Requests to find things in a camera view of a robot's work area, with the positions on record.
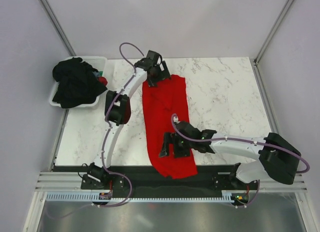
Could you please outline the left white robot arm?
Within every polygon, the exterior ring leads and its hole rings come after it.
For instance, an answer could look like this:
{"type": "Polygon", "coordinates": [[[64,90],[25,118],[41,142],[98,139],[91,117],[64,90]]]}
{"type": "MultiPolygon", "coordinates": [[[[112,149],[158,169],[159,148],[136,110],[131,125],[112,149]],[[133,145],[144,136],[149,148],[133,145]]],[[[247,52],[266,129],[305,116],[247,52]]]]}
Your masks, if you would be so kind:
{"type": "Polygon", "coordinates": [[[131,117],[130,99],[144,82],[150,87],[156,87],[160,81],[171,79],[166,62],[155,52],[148,51],[146,57],[133,64],[133,75],[117,90],[109,90],[105,98],[106,134],[102,141],[100,152],[94,159],[98,167],[111,166],[113,151],[124,125],[131,117]]]}

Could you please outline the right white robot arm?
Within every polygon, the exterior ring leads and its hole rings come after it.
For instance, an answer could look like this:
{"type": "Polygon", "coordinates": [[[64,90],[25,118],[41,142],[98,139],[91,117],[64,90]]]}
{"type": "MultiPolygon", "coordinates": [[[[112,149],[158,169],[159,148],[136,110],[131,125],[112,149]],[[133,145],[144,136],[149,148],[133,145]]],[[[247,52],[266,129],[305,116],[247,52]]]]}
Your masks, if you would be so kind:
{"type": "Polygon", "coordinates": [[[175,158],[189,157],[191,150],[200,153],[231,154],[250,158],[250,163],[236,163],[229,175],[235,189],[255,180],[271,178],[291,185],[295,180],[301,153],[277,133],[266,137],[236,137],[216,130],[199,130],[186,121],[174,122],[174,132],[166,132],[159,157],[170,155],[173,146],[175,158]]]}

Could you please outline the red t shirt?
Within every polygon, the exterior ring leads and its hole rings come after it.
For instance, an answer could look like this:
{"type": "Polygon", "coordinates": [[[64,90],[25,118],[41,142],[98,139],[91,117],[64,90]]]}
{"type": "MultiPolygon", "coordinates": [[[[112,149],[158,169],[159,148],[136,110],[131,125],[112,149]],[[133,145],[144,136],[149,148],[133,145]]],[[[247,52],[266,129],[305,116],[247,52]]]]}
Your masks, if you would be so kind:
{"type": "Polygon", "coordinates": [[[147,82],[142,85],[142,109],[146,130],[146,144],[152,166],[164,177],[183,179],[198,173],[193,155],[174,158],[173,145],[169,146],[169,156],[159,157],[164,134],[173,133],[171,117],[177,114],[182,121],[189,122],[189,108],[186,97],[186,79],[172,75],[150,87],[147,82]]]}

